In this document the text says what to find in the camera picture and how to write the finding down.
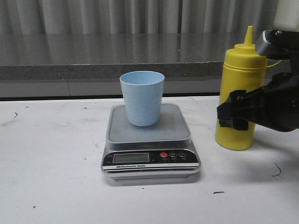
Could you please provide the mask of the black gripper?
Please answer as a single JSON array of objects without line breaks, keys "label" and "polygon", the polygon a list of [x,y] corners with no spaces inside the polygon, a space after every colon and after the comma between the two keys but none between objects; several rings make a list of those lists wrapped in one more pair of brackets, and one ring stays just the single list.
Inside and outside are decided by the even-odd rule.
[{"label": "black gripper", "polygon": [[[275,74],[266,85],[253,92],[235,90],[217,107],[220,127],[247,131],[249,122],[290,132],[299,127],[299,34],[295,31],[271,30],[270,42],[276,52],[268,59],[288,60],[290,72]],[[249,118],[246,98],[250,96]]]}]

